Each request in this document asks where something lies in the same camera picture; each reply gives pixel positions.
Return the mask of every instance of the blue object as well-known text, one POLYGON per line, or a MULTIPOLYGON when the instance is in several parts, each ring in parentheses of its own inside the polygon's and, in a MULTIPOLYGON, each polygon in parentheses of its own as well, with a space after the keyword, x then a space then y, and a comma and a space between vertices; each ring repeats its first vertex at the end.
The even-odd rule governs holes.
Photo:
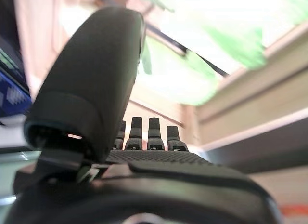
POLYGON ((24 114, 31 106, 31 98, 0 69, 0 117, 24 114))

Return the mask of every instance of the black robotic finger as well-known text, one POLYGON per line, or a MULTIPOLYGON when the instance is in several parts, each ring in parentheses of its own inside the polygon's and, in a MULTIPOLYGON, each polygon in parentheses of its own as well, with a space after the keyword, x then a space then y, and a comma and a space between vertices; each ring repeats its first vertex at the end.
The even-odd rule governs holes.
POLYGON ((167 126, 168 151, 187 151, 187 145, 180 140, 177 126, 167 126))
POLYGON ((149 137, 147 150, 165 150, 164 142, 160 136, 159 118, 149 119, 149 137))
POLYGON ((125 128, 126 128, 126 122, 123 120, 121 122, 120 130, 117 134, 117 137, 115 139, 115 144, 113 147, 113 150, 122 150, 123 149, 123 142, 125 137, 125 128))
POLYGON ((142 117, 131 119, 131 129, 125 150, 142 150, 142 117))

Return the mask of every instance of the beige wall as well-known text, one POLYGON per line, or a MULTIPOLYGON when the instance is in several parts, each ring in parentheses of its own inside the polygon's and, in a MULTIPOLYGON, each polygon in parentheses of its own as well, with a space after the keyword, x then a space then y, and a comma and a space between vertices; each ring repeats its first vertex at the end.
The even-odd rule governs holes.
POLYGON ((308 107, 307 24, 294 32, 293 40, 269 54, 266 66, 244 74, 197 108, 204 148, 308 107))

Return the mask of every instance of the robotic hand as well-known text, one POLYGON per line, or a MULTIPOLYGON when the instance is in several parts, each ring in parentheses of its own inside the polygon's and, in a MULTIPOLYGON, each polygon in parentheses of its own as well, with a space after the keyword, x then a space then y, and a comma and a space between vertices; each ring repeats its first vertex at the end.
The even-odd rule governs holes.
POLYGON ((274 200, 238 171, 190 153, 177 127, 122 122, 144 40, 142 16, 94 13, 67 43, 28 115, 36 165, 16 173, 6 224, 280 224, 274 200))

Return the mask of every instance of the gray surface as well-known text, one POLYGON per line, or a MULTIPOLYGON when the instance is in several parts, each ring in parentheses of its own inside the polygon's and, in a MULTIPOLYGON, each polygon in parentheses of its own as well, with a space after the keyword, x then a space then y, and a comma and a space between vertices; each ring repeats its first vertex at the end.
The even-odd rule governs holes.
POLYGON ((16 171, 26 165, 35 163, 38 156, 38 151, 0 155, 0 224, 4 222, 4 218, 11 206, 8 203, 13 201, 13 182, 16 171))
POLYGON ((308 118, 206 152, 208 160, 244 173, 308 165, 308 118))

